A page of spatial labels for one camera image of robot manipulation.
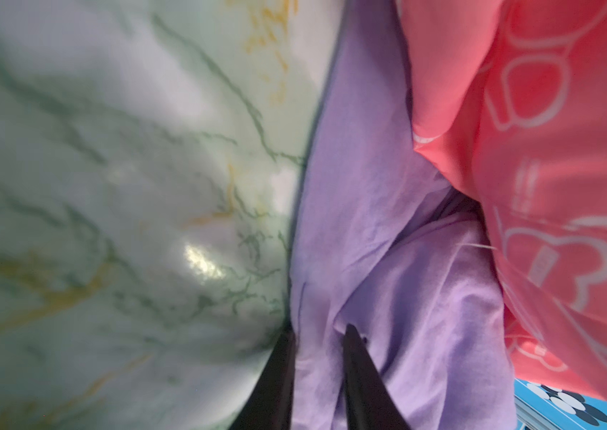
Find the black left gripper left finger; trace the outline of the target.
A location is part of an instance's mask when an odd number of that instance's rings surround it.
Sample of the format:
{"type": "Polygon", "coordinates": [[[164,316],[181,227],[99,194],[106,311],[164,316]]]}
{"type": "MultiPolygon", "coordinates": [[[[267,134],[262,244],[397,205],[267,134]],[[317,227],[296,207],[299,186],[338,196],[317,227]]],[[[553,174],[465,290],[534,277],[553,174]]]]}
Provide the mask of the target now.
{"type": "Polygon", "coordinates": [[[296,339],[285,325],[249,399],[230,430],[289,430],[294,399],[296,339]]]}

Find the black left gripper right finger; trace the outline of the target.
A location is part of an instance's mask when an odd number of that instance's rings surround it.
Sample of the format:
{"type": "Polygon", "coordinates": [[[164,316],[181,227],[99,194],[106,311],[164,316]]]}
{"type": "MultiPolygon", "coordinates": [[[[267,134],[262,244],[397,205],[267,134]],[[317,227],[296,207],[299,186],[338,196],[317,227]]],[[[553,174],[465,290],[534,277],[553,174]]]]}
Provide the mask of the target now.
{"type": "Polygon", "coordinates": [[[409,430],[353,324],[346,326],[343,368],[349,430],[409,430]]]}

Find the purple cloth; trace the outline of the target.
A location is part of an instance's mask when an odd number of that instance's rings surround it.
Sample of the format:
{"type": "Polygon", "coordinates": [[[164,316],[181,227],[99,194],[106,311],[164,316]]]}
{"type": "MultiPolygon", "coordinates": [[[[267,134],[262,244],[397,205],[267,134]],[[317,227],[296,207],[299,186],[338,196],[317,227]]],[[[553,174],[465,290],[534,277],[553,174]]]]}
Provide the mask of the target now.
{"type": "Polygon", "coordinates": [[[484,228],[413,151],[407,72],[393,3],[349,2],[294,234],[295,429],[346,428],[348,325],[411,428],[517,423],[484,228]]]}

